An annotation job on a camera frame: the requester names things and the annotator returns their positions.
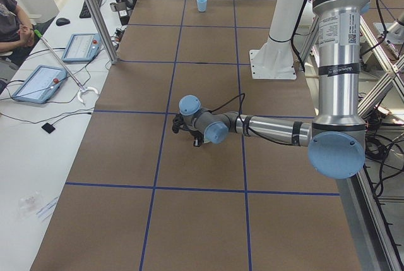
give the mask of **person's hand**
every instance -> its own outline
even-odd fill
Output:
[[[20,39],[24,42],[24,47],[32,47],[34,45],[34,33],[29,27],[21,25],[18,33],[20,34]]]

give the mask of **brown paper floor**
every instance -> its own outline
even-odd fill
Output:
[[[276,0],[139,0],[32,270],[360,270],[336,184],[306,148],[192,147],[177,104],[310,121],[304,75],[253,80]],[[236,102],[224,111],[238,110]]]

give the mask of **white desk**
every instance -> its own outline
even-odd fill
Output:
[[[113,1],[106,0],[101,7],[111,35],[121,26],[117,13],[110,10],[109,3]],[[52,47],[65,47],[72,33],[97,32],[92,19],[78,18],[82,5],[83,0],[70,0],[57,18],[69,18],[71,23],[58,27],[53,22],[46,31],[44,36]],[[39,42],[33,52],[43,49],[45,45]],[[40,64],[60,67],[52,54],[42,52],[28,58],[13,79],[25,80]],[[82,64],[68,66],[72,71],[83,67]],[[105,66],[109,67],[110,63],[107,53],[102,51],[88,66],[91,79],[86,85],[101,90],[108,74]],[[81,82],[88,78],[84,70],[76,76]],[[10,85],[10,92],[17,87]],[[77,85],[68,78],[51,100],[69,101],[77,91]],[[7,96],[4,91],[0,99]],[[91,108],[98,97],[88,92],[83,98],[86,106],[77,99],[69,104],[44,105],[2,100],[0,111],[20,119],[39,121],[63,112]],[[18,213],[18,201],[36,191],[40,192],[43,205],[59,196],[90,118],[87,114],[67,117],[55,125],[52,134],[47,134],[41,129],[43,123],[27,124],[0,116],[0,270],[30,269],[51,218],[41,222],[35,214],[22,217]]]

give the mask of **gray t-shirt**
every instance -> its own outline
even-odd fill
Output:
[[[0,42],[14,42],[20,39],[17,31],[20,22],[14,15],[16,0],[0,0]]]

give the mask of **blue cup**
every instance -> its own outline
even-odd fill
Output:
[[[208,0],[196,0],[196,4],[198,5],[198,11],[205,12],[207,3],[208,3]]]

